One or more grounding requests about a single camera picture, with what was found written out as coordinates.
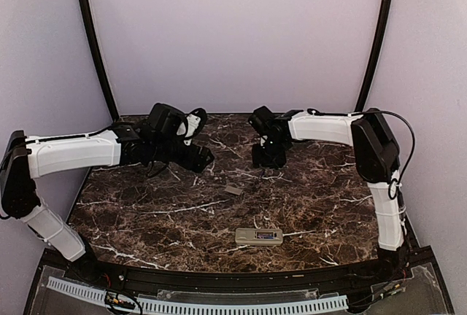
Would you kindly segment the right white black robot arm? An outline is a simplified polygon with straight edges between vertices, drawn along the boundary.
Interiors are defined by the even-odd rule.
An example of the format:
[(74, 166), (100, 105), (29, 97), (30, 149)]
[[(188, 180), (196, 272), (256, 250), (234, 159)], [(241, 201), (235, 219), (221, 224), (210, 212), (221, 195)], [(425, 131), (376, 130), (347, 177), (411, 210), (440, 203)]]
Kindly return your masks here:
[(351, 146), (359, 176), (374, 201), (381, 250), (396, 252), (404, 243), (405, 208), (401, 180), (406, 166), (400, 147), (386, 121), (388, 111), (326, 113), (316, 109), (291, 110), (275, 115), (268, 107), (256, 109), (248, 123), (260, 136), (252, 147), (255, 167), (282, 168), (295, 142), (329, 141)]

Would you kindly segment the grey battery cover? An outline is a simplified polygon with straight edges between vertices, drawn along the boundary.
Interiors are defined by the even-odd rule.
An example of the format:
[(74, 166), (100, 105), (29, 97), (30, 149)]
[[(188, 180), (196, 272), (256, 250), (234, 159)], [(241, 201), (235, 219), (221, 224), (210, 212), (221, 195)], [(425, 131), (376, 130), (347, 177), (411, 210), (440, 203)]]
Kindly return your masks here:
[(232, 194), (232, 195), (240, 196), (243, 193), (243, 189), (227, 185), (225, 187), (225, 192), (229, 193), (229, 194)]

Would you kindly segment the blue battery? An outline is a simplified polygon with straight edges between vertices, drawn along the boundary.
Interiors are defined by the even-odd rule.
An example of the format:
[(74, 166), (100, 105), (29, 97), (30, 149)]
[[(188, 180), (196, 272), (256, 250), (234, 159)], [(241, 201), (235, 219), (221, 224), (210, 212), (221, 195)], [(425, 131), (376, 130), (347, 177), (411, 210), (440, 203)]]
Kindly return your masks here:
[(256, 234), (258, 239), (275, 239), (275, 233), (273, 232), (258, 232)]
[(266, 169), (263, 168), (260, 175), (259, 175), (259, 177), (258, 177), (259, 182), (261, 182), (264, 179), (265, 174), (266, 174)]

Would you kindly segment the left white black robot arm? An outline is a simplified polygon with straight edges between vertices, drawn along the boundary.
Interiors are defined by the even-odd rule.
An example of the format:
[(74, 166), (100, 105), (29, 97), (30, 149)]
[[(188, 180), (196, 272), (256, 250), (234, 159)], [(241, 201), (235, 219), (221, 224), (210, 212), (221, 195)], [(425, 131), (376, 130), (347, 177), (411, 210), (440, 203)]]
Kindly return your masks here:
[(103, 276), (102, 265), (91, 257), (93, 251), (83, 238), (39, 197), (35, 180), (78, 168), (150, 166), (155, 162), (176, 163), (201, 173), (214, 160), (207, 147), (193, 143), (206, 121), (202, 108), (185, 114), (156, 103), (139, 122), (114, 122), (92, 133), (41, 137), (15, 131), (1, 161), (3, 219), (27, 224), (65, 259), (75, 262), (75, 272), (87, 283), (96, 283)]

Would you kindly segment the grey remote control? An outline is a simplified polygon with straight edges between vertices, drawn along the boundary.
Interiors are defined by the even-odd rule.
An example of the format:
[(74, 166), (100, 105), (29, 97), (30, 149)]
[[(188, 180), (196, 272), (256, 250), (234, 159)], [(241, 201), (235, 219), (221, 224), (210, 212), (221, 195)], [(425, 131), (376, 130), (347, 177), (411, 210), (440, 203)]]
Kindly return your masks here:
[(280, 229), (237, 228), (235, 242), (249, 246), (279, 246), (283, 243)]

